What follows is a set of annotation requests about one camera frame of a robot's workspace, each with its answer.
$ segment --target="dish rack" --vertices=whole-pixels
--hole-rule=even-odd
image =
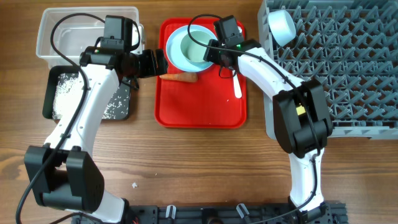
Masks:
[[[285,9],[296,37],[281,47],[267,15]],[[263,0],[260,43],[281,67],[323,84],[332,137],[398,139],[397,1]],[[264,95],[266,128],[275,139],[272,101]]]

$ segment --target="white plate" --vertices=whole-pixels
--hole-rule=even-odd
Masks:
[[[203,26],[191,25],[190,32],[192,31],[202,31],[211,35],[211,38],[217,39],[212,31]],[[186,35],[188,35],[188,26],[183,26],[175,30],[167,40],[166,54],[172,65],[185,72],[200,72],[209,68],[213,64],[212,62],[203,62],[199,65],[194,65],[184,57],[181,51],[181,40]]]

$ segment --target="carrot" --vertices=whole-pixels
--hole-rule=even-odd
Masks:
[[[198,81],[198,75],[195,72],[184,72],[179,74],[164,74],[160,76],[164,80],[174,80],[180,82],[194,83]]]

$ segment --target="wooden surface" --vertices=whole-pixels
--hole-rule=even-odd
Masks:
[[[0,223],[14,223],[17,203],[29,183],[22,161],[25,150],[40,146],[55,127],[41,114],[49,68],[35,55],[44,9],[136,6],[147,34],[146,48],[155,49],[164,20],[201,13],[234,14],[248,37],[257,39],[261,4],[261,0],[31,2],[0,5]],[[154,119],[155,78],[141,80],[140,86],[131,117],[103,122],[97,133],[94,160],[108,191],[133,205],[287,201],[289,159],[265,134],[262,93],[253,82],[248,82],[248,120],[236,130],[163,128]],[[326,200],[347,203],[350,223],[398,223],[397,143],[329,140],[322,162],[322,191]],[[133,182],[138,188],[132,188]],[[30,194],[22,219],[48,223],[64,214],[39,207]]]

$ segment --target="white plastic bin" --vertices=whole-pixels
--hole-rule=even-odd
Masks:
[[[138,9],[136,7],[64,7],[48,8],[43,12],[40,23],[39,34],[37,35],[36,55],[49,63],[49,68],[56,65],[70,65],[66,60],[54,52],[50,45],[51,31],[63,17],[85,12],[98,16],[105,20],[107,15],[124,16],[139,24],[141,44],[133,51],[140,54],[144,50],[144,27],[139,23]],[[138,42],[138,33],[133,28],[132,44]],[[95,40],[104,34],[104,23],[88,16],[71,17],[63,21],[54,33],[55,46],[68,58],[79,63],[80,54],[88,47],[95,44]]]

